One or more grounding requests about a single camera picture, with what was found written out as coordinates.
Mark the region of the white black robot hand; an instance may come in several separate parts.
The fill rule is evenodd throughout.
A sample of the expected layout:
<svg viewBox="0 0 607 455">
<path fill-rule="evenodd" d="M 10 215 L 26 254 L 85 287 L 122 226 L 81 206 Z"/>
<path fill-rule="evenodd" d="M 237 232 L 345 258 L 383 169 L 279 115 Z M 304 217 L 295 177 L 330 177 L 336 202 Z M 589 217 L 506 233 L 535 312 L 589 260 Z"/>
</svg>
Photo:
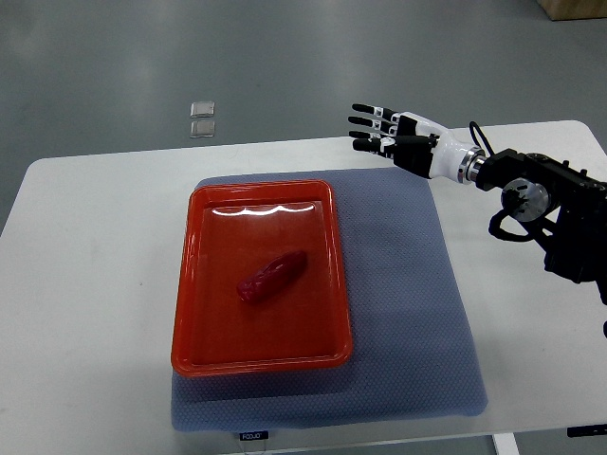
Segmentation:
<svg viewBox="0 0 607 455">
<path fill-rule="evenodd" d="M 353 103 L 352 109 L 376 118 L 350 116 L 350 123 L 380 132 L 396 132 L 394 137 L 350 131 L 355 151 L 393 155 L 397 167 L 427 179 L 446 177 L 453 181 L 470 181 L 469 167 L 474 160 L 474 145 L 457 140 L 447 127 L 413 113 L 399 114 L 385 107 Z"/>
</svg>

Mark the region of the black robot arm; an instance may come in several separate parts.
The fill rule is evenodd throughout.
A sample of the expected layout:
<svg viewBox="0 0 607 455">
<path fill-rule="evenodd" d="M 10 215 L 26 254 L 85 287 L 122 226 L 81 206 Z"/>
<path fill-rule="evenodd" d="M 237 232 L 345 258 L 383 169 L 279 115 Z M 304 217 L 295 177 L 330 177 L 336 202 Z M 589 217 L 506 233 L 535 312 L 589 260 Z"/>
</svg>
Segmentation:
<svg viewBox="0 0 607 455">
<path fill-rule="evenodd" d="M 413 113 L 361 103 L 352 108 L 354 150 L 382 156 L 425 179 L 500 189 L 502 207 L 489 221 L 489 234 L 537 243 L 545 271 L 574 283 L 593 282 L 606 297 L 605 182 L 566 160 L 513 149 L 496 152 L 474 121 L 471 140 L 462 142 L 451 129 Z"/>
</svg>

